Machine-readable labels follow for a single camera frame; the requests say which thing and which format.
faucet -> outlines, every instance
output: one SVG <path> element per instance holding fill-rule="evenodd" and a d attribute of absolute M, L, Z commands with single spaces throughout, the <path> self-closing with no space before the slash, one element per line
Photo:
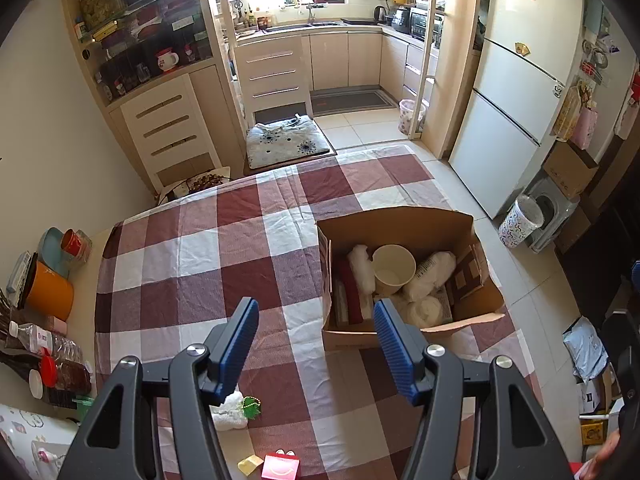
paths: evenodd
<path fill-rule="evenodd" d="M 322 5 L 318 5 L 313 2 L 306 4 L 306 8 L 309 10 L 309 17 L 306 19 L 306 22 L 309 23 L 309 25 L 313 25 L 316 19 L 316 17 L 311 13 L 311 9 L 319 9 L 321 7 Z"/>

metal screw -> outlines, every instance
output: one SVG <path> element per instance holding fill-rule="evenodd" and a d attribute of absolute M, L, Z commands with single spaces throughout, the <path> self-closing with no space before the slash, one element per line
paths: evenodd
<path fill-rule="evenodd" d="M 432 357 L 440 357 L 444 354 L 444 346 L 442 345 L 429 345 L 427 346 L 427 354 Z"/>
<path fill-rule="evenodd" d="M 131 368 L 136 365 L 136 358 L 132 356 L 123 357 L 120 359 L 120 364 L 127 368 Z"/>
<path fill-rule="evenodd" d="M 202 355 L 207 350 L 207 347 L 201 343 L 195 343 L 193 345 L 187 346 L 187 354 L 189 355 Z"/>
<path fill-rule="evenodd" d="M 500 368 L 511 368 L 513 366 L 513 361 L 511 360 L 510 357 L 507 357 L 506 355 L 498 355 L 498 357 L 495 358 L 495 363 Z"/>

refrigerator door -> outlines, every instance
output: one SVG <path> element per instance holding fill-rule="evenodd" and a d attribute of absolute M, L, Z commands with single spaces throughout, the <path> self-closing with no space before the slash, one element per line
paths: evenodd
<path fill-rule="evenodd" d="M 474 91 L 449 163 L 494 218 L 537 148 L 513 121 Z"/>
<path fill-rule="evenodd" d="M 486 41 L 474 87 L 542 142 L 559 105 L 562 87 L 517 54 Z"/>
<path fill-rule="evenodd" d="M 582 0 L 490 0 L 485 38 L 515 52 L 566 85 L 582 28 Z"/>

checkered tablecloth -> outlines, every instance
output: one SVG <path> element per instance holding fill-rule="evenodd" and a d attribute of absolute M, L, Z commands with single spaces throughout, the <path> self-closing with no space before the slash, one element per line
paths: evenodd
<path fill-rule="evenodd" d="M 225 454 L 233 442 L 250 441 L 258 455 L 294 450 L 305 479 L 399 478 L 420 409 L 397 394 L 380 349 L 324 352 L 315 224 L 399 205 L 450 208 L 402 145 L 261 173 L 117 225 L 98 280 L 98 386 L 125 355 L 160 360 L 203 341 L 242 296 L 253 296 L 260 323 L 239 387 L 262 401 L 262 415 L 246 430 L 220 433 Z M 540 398 L 526 343 L 508 314 L 439 342 L 467 358 L 511 356 Z M 159 411 L 171 477 L 178 467 L 168 402 Z M 473 407 L 465 402 L 464 412 L 456 464 L 462 476 Z M 230 469 L 237 471 L 235 463 Z"/>

pink bag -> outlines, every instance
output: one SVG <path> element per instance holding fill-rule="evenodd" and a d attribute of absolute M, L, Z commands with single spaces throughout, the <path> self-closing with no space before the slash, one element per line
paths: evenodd
<path fill-rule="evenodd" d="M 575 123 L 574 133 L 571 136 L 572 143 L 581 150 L 586 150 L 589 147 L 597 120 L 598 113 L 596 110 L 589 110 L 588 108 L 581 110 L 578 122 Z"/>

